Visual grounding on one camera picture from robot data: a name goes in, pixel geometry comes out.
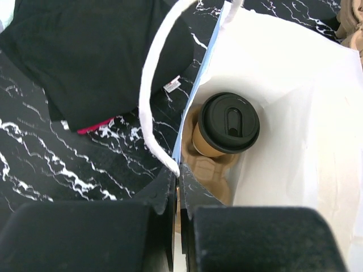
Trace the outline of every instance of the clothing tag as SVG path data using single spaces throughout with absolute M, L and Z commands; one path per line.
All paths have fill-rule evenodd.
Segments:
M 61 124 L 63 125 L 64 130 L 69 130 L 68 122 L 66 120 L 62 120 Z
M 168 93 L 172 92 L 173 90 L 175 90 L 176 88 L 178 88 L 180 85 L 182 85 L 179 82 L 179 78 L 180 75 L 178 75 L 175 79 L 173 79 L 170 83 L 166 84 L 164 86 L 164 90 L 167 91 Z

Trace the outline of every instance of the coffee cup lid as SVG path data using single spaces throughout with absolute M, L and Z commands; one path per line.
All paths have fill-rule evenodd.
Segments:
M 260 131 L 256 110 L 234 93 L 218 93 L 201 109 L 199 126 L 204 139 L 215 149 L 230 154 L 251 147 Z

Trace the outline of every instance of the black cloth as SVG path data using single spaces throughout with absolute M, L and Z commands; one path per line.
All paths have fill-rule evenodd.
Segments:
M 44 88 L 51 119 L 75 131 L 137 107 L 142 67 L 169 10 L 164 0 L 16 0 L 0 48 Z M 192 61 L 192 36 L 179 19 L 152 93 Z

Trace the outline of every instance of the black marble surface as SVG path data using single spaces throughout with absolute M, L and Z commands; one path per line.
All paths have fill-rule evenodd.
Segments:
M 180 88 L 152 97 L 154 134 L 169 154 L 222 5 L 199 0 L 183 15 L 195 40 L 194 62 Z M 245 8 L 335 39 L 340 6 L 334 0 L 246 0 Z M 71 133 L 50 122 L 43 90 L 0 53 L 0 227 L 28 201 L 132 198 L 160 168 L 144 145 L 136 110 L 94 133 Z

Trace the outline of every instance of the coffee cup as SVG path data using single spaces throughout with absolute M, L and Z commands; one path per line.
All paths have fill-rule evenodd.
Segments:
M 194 148 L 206 157 L 237 154 L 250 148 L 260 121 L 250 102 L 234 93 L 218 93 L 201 107 L 193 131 Z

